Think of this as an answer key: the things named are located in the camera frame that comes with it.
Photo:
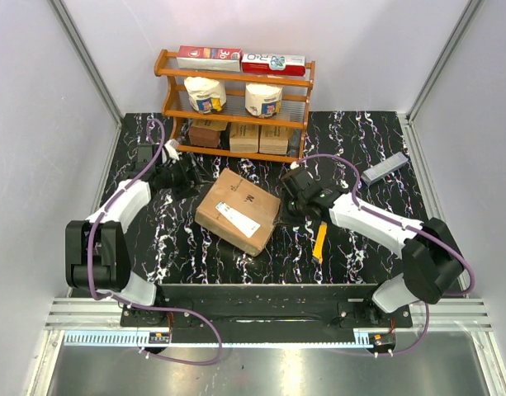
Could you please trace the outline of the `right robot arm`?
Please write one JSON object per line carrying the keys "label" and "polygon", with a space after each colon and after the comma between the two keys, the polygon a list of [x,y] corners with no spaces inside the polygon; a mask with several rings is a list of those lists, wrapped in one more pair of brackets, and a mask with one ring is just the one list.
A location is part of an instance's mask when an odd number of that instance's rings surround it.
{"label": "right robot arm", "polygon": [[282,176],[281,184],[280,224],[322,221],[369,238],[403,262],[402,273],[381,283],[363,308],[372,326],[385,325],[407,304],[436,304],[466,269],[450,229],[440,219],[423,222],[392,214],[340,186],[325,185],[302,167]]}

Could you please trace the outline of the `yellow utility knife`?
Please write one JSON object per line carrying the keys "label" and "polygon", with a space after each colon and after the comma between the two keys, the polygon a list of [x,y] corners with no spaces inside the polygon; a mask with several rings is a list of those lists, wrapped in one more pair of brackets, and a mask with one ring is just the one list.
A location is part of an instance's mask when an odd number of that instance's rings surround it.
{"label": "yellow utility knife", "polygon": [[324,241],[326,239],[328,225],[325,222],[322,222],[319,226],[318,233],[316,235],[315,244],[313,248],[313,261],[321,264],[323,262],[323,249],[324,249]]}

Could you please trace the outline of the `brown cardboard express box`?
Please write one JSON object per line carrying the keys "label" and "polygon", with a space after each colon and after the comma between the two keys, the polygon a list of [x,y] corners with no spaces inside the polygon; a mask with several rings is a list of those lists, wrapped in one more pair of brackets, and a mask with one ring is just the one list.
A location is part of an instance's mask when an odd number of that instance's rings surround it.
{"label": "brown cardboard express box", "polygon": [[281,200],[226,168],[196,208],[195,221],[249,256],[258,256],[274,231]]}

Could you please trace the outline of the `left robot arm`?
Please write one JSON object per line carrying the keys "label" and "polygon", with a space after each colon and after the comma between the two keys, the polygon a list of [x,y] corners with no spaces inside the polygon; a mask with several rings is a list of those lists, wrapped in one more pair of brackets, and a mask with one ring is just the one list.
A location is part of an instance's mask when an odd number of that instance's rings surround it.
{"label": "left robot arm", "polygon": [[161,191],[175,200],[198,193],[199,165],[192,153],[180,153],[176,141],[141,144],[112,196],[85,220],[65,229],[65,278],[69,287],[98,297],[115,296],[139,305],[139,317],[158,326],[167,306],[157,300],[157,286],[132,270],[125,234],[135,216]]}

